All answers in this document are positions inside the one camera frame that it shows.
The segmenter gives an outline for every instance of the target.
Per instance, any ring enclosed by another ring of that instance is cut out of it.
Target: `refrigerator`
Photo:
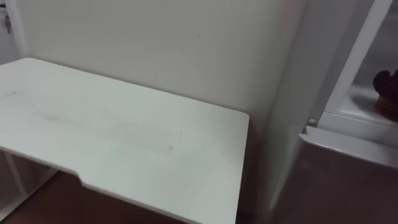
[[[269,117],[258,223],[397,223],[398,124],[375,105],[398,69],[398,1],[309,1]]]

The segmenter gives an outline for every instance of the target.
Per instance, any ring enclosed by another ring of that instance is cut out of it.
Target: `wall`
[[[0,8],[0,65],[12,62],[19,58],[13,34],[8,34],[6,26],[4,25],[4,18],[7,11]]]
[[[15,3],[24,55],[245,111],[258,132],[306,0]]]

